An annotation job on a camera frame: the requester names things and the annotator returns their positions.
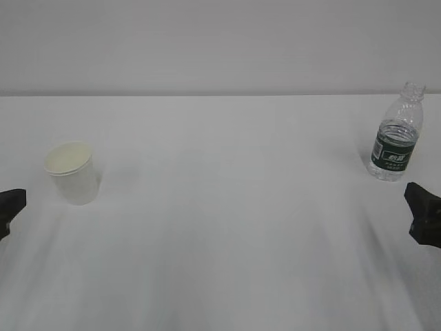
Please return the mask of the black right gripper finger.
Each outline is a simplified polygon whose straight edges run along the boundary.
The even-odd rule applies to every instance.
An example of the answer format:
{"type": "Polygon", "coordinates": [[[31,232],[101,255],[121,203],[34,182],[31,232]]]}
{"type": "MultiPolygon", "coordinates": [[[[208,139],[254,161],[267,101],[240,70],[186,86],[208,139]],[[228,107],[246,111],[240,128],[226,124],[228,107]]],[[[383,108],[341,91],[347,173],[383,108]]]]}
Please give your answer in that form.
{"type": "Polygon", "coordinates": [[[404,198],[413,215],[409,234],[420,245],[440,247],[440,197],[409,182],[404,198]]]}

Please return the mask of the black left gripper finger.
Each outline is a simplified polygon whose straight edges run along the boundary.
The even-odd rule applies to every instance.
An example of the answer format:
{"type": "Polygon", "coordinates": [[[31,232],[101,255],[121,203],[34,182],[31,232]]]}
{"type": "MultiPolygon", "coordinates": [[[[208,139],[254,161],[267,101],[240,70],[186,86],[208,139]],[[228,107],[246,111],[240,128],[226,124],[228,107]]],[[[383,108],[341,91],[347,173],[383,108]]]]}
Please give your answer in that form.
{"type": "Polygon", "coordinates": [[[0,193],[0,240],[10,234],[12,220],[27,206],[27,192],[22,188],[0,193]]]}

